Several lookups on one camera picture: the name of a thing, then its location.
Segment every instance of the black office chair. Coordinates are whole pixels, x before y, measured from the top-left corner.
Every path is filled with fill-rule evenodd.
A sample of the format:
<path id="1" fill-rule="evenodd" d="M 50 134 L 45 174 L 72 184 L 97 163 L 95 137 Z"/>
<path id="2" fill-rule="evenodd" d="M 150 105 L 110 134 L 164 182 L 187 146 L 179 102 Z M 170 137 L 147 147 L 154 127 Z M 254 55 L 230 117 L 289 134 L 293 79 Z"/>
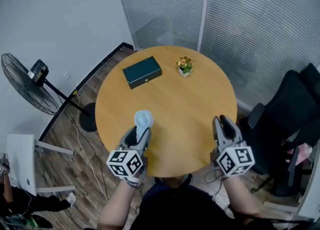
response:
<path id="1" fill-rule="evenodd" d="M 274 179 L 272 193 L 290 196 L 299 191 L 302 164 L 296 166 L 299 149 L 308 143 L 314 146 L 320 138 L 320 73 L 310 64 L 300 74 L 290 70 L 267 104 L 257 104 L 242 122 L 242 135 L 251 146 L 255 158 L 252 169 L 269 178 L 257 189 Z M 295 140 L 284 141 L 299 131 Z M 287 151 L 295 149 L 292 155 Z"/>

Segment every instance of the person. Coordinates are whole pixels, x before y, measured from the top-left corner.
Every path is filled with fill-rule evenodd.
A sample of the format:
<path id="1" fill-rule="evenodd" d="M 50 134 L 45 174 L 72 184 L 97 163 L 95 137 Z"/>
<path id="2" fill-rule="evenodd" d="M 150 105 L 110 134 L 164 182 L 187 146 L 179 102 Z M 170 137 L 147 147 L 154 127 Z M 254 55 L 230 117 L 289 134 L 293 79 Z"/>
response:
<path id="1" fill-rule="evenodd" d="M 213 201 L 208 193 L 190 185 L 192 175 L 178 188 L 170 188 L 167 179 L 155 178 L 155 184 L 142 198 L 139 214 L 131 225 L 135 229 L 275 229 L 260 217 L 261 210 L 239 176 L 222 177 L 235 219 Z M 121 180 L 104 207 L 99 230 L 123 229 L 129 214 L 134 188 Z"/>
<path id="2" fill-rule="evenodd" d="M 64 200 L 57 196 L 34 196 L 18 187 L 11 187 L 9 179 L 9 167 L 6 167 L 0 178 L 0 216 L 13 214 L 30 215 L 36 211 L 61 211 L 71 207 L 76 201 L 76 195 L 71 192 Z"/>

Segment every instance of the power outlet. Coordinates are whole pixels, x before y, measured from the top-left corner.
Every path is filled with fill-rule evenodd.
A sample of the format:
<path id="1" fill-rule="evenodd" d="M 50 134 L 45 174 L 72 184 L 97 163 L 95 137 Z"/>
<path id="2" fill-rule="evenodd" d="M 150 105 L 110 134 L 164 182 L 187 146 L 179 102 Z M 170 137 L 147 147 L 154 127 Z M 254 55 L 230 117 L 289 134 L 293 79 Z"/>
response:
<path id="1" fill-rule="evenodd" d="M 71 79 L 71 74 L 70 74 L 69 72 L 66 72 L 66 73 L 64 74 L 64 77 L 65 77 L 67 80 L 69 80 L 69 79 Z"/>

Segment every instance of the dark shirt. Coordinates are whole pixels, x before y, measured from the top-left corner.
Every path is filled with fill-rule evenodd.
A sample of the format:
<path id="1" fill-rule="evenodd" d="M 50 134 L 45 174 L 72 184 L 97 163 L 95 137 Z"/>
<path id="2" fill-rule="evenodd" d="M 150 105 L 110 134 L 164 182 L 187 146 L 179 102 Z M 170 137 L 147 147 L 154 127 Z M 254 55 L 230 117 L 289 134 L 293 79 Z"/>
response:
<path id="1" fill-rule="evenodd" d="M 0 184 L 0 216 L 10 216 L 12 214 L 23 214 L 28 209 L 30 201 L 29 195 L 22 189 L 12 187 L 13 202 L 7 203 L 4 197 L 5 186 Z"/>
<path id="2" fill-rule="evenodd" d="M 269 222 L 248 225 L 228 217 L 207 193 L 192 188 L 159 191 L 142 200 L 136 229 L 275 229 Z"/>

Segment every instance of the table leg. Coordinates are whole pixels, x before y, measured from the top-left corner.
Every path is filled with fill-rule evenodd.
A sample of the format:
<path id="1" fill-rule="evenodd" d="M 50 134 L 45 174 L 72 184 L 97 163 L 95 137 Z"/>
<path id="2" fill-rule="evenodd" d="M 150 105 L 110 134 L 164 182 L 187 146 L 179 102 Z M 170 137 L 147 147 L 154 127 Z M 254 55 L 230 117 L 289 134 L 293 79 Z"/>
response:
<path id="1" fill-rule="evenodd" d="M 36 191 L 38 192 L 64 192 L 64 191 L 73 191 L 76 189 L 75 185 L 69 186 L 55 186 L 55 187 L 40 187 L 37 188 Z"/>
<path id="2" fill-rule="evenodd" d="M 34 144 L 35 144 L 36 146 L 42 147 L 42 148 L 44 148 L 44 149 L 52 150 L 52 151 L 61 152 L 61 153 L 66 153 L 66 154 L 70 154 L 70 155 L 73 155 L 73 154 L 74 154 L 74 151 L 72 151 L 72 150 L 64 149 L 64 148 L 57 147 L 57 146 L 54 146 L 54 145 L 51 145 L 51 144 L 47 144 L 47 143 L 43 143 L 43 142 L 41 142 L 41 141 L 35 140 L 35 141 L 34 141 Z"/>

